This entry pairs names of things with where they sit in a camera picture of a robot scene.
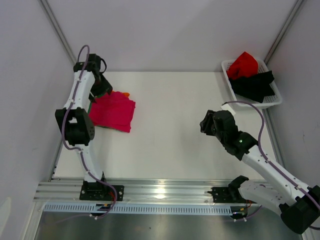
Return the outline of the orange t shirt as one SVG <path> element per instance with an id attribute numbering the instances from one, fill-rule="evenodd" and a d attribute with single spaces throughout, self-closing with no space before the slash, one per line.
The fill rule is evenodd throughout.
<path id="1" fill-rule="evenodd" d="M 122 94 L 127 98 L 129 98 L 129 96 L 130 96 L 130 93 L 128 93 L 128 92 L 123 92 Z"/>

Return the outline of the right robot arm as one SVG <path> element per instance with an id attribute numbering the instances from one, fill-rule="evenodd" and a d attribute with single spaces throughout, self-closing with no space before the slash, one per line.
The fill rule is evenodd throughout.
<path id="1" fill-rule="evenodd" d="M 200 131 L 216 137 L 224 149 L 254 169 L 271 188 L 240 175 L 228 184 L 228 196 L 234 202 L 250 200 L 280 216 L 294 233 L 303 234 L 320 217 L 320 187 L 310 187 L 298 180 L 277 162 L 263 154 L 259 142 L 240 131 L 228 110 L 208 110 L 200 122 Z"/>

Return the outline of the pink t shirt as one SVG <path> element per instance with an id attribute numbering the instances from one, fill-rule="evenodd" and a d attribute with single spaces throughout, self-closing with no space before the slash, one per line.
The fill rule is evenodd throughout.
<path id="1" fill-rule="evenodd" d="M 109 129 L 129 133 L 131 131 L 131 122 L 133 120 L 136 102 L 125 97 L 123 92 L 112 91 L 109 95 L 107 113 L 105 120 Z"/>

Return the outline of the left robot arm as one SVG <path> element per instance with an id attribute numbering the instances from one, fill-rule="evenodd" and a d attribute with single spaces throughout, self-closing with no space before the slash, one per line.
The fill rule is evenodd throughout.
<path id="1" fill-rule="evenodd" d="M 95 126 L 88 113 L 96 98 L 113 91 L 101 71 L 101 65 L 105 63 L 95 53 L 90 53 L 84 62 L 78 61 L 73 66 L 74 82 L 68 100 L 54 114 L 64 146 L 75 151 L 81 162 L 84 179 L 79 198 L 83 201 L 112 201 L 115 197 L 95 157 Z"/>

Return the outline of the green t shirt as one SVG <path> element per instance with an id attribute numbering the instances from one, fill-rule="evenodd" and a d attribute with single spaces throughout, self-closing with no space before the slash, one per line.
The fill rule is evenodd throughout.
<path id="1" fill-rule="evenodd" d="M 88 108 L 88 116 L 95 126 L 108 128 L 108 123 L 105 120 L 105 115 L 108 111 L 108 102 L 110 96 L 104 94 L 95 99 L 95 102 L 91 102 Z"/>

